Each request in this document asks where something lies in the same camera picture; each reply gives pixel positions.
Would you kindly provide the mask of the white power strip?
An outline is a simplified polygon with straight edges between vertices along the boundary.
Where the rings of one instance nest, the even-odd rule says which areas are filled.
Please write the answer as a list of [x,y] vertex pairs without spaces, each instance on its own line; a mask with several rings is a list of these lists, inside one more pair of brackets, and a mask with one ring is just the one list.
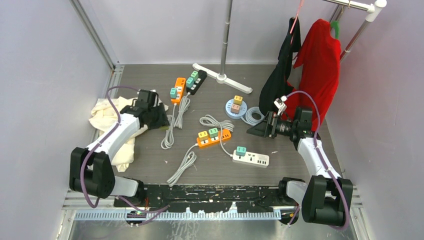
[[270,156],[254,152],[246,152],[244,156],[237,155],[237,151],[233,151],[232,161],[238,164],[244,164],[254,167],[267,168],[270,163]]

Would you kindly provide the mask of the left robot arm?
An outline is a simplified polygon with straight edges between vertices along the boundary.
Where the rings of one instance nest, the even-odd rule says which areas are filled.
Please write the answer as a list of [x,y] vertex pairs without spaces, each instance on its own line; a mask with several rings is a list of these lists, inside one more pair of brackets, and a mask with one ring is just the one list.
[[91,208],[100,199],[117,197],[131,207],[146,202],[144,183],[114,174],[112,160],[119,149],[142,127],[148,130],[170,125],[165,105],[154,90],[137,89],[131,104],[118,110],[111,96],[108,102],[117,115],[115,123],[86,147],[76,147],[70,154],[69,188],[83,194]]

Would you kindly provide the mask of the teal plug adapter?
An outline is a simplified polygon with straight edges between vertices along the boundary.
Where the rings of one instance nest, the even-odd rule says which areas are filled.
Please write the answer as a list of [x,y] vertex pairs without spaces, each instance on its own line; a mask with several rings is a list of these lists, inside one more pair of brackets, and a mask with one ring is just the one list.
[[244,146],[237,146],[235,150],[235,155],[239,157],[244,157],[246,155],[247,149]]

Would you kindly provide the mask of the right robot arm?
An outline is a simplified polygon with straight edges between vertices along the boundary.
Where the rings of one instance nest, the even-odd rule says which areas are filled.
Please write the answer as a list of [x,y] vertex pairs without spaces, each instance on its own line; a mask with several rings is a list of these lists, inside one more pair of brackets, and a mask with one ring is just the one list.
[[279,202],[286,206],[295,202],[295,212],[301,212],[307,223],[345,230],[350,222],[354,186],[333,169],[317,131],[312,130],[312,116],[312,109],[299,106],[293,120],[282,120],[270,111],[246,132],[264,138],[289,137],[306,164],[310,180],[283,177],[278,184]]

